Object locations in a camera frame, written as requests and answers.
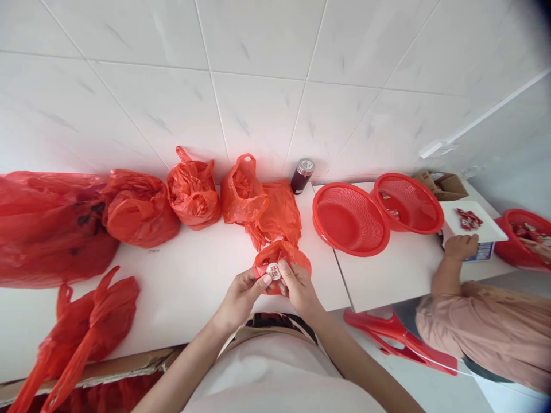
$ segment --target hand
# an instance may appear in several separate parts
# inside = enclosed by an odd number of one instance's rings
[[[284,295],[288,293],[291,304],[300,317],[306,323],[313,324],[315,318],[325,313],[325,310],[316,295],[307,270],[293,263],[291,265],[293,268],[289,268],[285,260],[277,263],[282,282],[286,287],[282,289],[282,293]]]
[[[446,241],[444,256],[463,262],[472,257],[478,250],[478,234],[457,235]]]
[[[526,238],[519,238],[520,241],[526,244],[527,248],[546,260],[551,260],[551,247],[538,244],[536,241],[532,241]]]
[[[211,322],[228,336],[232,334],[247,320],[254,302],[271,281],[269,275],[255,279],[252,268],[237,275],[228,288],[222,304],[212,316]]]

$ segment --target red plastic basket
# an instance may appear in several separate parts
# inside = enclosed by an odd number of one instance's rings
[[[385,191],[390,198],[383,199],[379,191]],[[436,197],[426,186],[409,176],[383,174],[375,181],[371,195],[386,212],[393,231],[428,235],[444,226],[444,211]],[[393,209],[400,214],[400,220],[389,213]]]
[[[516,268],[529,271],[551,272],[551,266],[544,263],[536,254],[531,252],[515,235],[513,225],[530,224],[537,230],[551,234],[551,223],[541,216],[524,211],[523,209],[509,209],[495,222],[509,237],[508,241],[495,243],[495,253],[503,261]]]
[[[336,182],[323,186],[312,208],[316,232],[333,248],[365,257],[377,255],[389,243],[384,211],[355,185]]]

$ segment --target red bag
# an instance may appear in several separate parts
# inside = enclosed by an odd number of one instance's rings
[[[119,241],[153,248],[178,235],[180,221],[159,178],[114,169],[102,193],[107,204],[103,225]]]
[[[107,178],[0,176],[0,287],[49,288],[105,272],[119,245],[102,225]]]
[[[127,377],[94,387],[75,388],[57,411],[68,413],[125,411],[130,413],[162,375],[163,372],[157,371],[150,375]],[[42,403],[36,403],[37,399],[42,400]],[[38,406],[37,411],[40,411],[44,401],[45,398],[42,396],[35,397],[33,406]]]
[[[166,177],[170,206],[180,221],[198,231],[217,223],[222,208],[212,177],[214,161],[208,165],[192,161],[181,146],[176,147],[181,162]]]
[[[259,279],[264,274],[266,274],[266,266],[270,263],[277,263],[279,260],[287,261],[287,264],[291,266],[291,263],[306,268],[308,275],[312,276],[312,265],[310,260],[304,255],[298,248],[295,248],[293,245],[287,241],[279,240],[273,244],[268,245],[261,252],[257,254],[257,257],[254,259],[253,270],[254,276],[256,279]],[[264,291],[263,294],[270,295],[281,295],[281,290],[277,286],[277,283],[274,283],[274,289],[271,293]]]
[[[9,413],[26,412],[40,385],[61,376],[42,408],[43,412],[54,411],[78,383],[86,362],[104,359],[126,337],[139,287],[134,277],[129,277],[108,288],[119,268],[109,271],[95,291],[74,302],[72,288],[60,287],[57,323],[40,345],[37,362]]]
[[[287,180],[262,184],[256,178],[256,164],[251,154],[241,155],[224,177],[220,188],[224,222],[244,226],[257,251],[279,237],[297,247],[301,221],[291,186]]]
[[[288,180],[280,180],[262,184],[262,188],[268,194],[270,206],[257,220],[256,229],[261,235],[258,240],[263,242],[256,244],[253,239],[255,248],[260,251],[265,240],[274,242],[279,236],[298,248],[302,224],[291,184]]]
[[[257,161],[251,154],[237,158],[222,180],[220,195],[226,224],[253,222],[268,209],[270,201],[257,179]]]

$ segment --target wall tile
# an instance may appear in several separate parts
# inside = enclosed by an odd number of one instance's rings
[[[230,168],[210,74],[206,71],[94,63],[103,80],[170,167],[189,156],[215,160],[215,180]]]
[[[281,177],[304,82],[213,73],[230,164],[243,153],[259,178]]]
[[[71,40],[38,0],[2,0],[0,50],[80,57]]]
[[[432,160],[432,165],[467,176],[484,170],[510,173],[551,156],[551,102],[536,103],[551,76],[540,80],[494,114],[468,130],[456,150]]]
[[[201,0],[213,71],[306,79],[324,0]]]
[[[309,80],[381,87],[438,0],[328,0]]]
[[[329,174],[415,172],[418,152],[473,122],[495,102],[460,96],[383,90]]]
[[[45,0],[89,59],[207,69],[193,0]]]
[[[166,175],[166,165],[85,61],[0,53],[0,105],[100,172],[121,167]]]
[[[551,65],[530,2],[442,0],[388,88],[503,99]]]
[[[35,172],[98,173],[74,153],[44,136],[13,108],[0,104],[0,173]]]
[[[323,176],[340,153],[379,89],[308,82],[285,165],[292,176],[301,158],[316,163],[314,176]]]

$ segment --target red plastic stool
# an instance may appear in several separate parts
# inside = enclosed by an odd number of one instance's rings
[[[427,367],[450,374],[452,376],[457,376],[457,372],[451,370],[457,370],[457,359],[427,346],[427,344],[423,343],[413,334],[408,332],[403,326],[400,319],[394,313],[392,314],[391,318],[384,319],[374,317],[373,315],[369,315],[365,312],[356,314],[351,310],[346,310],[344,312],[344,322],[349,326],[363,331],[369,337],[375,340],[377,344],[381,346],[381,352],[383,352],[387,356],[393,354],[395,356],[403,357],[405,359],[415,361],[416,363],[426,365]],[[403,344],[405,347],[403,349],[392,347],[386,341],[382,340],[381,336],[397,341]],[[429,358],[430,360],[423,359],[416,353],[419,353],[424,357]],[[445,366],[450,367],[450,369],[433,363],[431,360],[436,361],[440,364],[444,364]]]

